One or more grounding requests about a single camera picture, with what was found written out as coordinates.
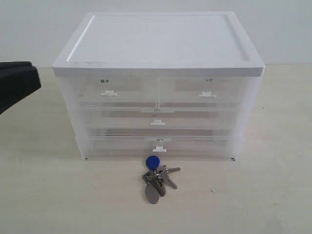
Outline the white translucent drawer cabinet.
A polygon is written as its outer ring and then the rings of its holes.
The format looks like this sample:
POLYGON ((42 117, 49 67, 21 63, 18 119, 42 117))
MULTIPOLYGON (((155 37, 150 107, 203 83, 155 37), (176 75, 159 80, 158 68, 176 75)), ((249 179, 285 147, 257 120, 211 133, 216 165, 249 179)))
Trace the white translucent drawer cabinet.
POLYGON ((88 13, 53 64, 53 71, 83 159, 90 137, 228 137, 229 158, 241 151, 246 124, 265 65, 235 13, 88 13), (231 103, 90 102, 75 95, 70 79, 84 77, 243 77, 240 99, 231 103), (90 127, 80 108, 100 109, 234 109, 240 112, 231 129, 160 129, 90 127))

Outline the key bunch with blue tag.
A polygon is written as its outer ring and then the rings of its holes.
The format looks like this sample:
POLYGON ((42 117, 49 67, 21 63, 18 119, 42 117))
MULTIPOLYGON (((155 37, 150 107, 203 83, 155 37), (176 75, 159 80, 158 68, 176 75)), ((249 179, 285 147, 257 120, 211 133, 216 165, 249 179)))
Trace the key bunch with blue tag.
POLYGON ((142 179, 146 183, 145 195, 151 204, 157 204, 160 197, 166 195, 165 184, 173 189, 177 189, 177 185, 171 180, 169 174, 181 171, 181 168, 168 168, 166 165, 160 165, 160 158, 157 156, 149 156, 145 164, 149 169, 142 179))

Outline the clear plastic container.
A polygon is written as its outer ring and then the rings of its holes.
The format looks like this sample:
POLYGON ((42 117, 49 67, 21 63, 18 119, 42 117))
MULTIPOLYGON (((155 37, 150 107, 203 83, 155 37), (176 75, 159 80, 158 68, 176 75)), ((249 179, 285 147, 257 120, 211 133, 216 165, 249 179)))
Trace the clear plastic container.
POLYGON ((228 156, 231 141, 222 136, 93 136, 87 140, 93 155, 101 156, 228 156))
POLYGON ((90 127, 228 130, 238 120, 234 109, 79 109, 90 127))

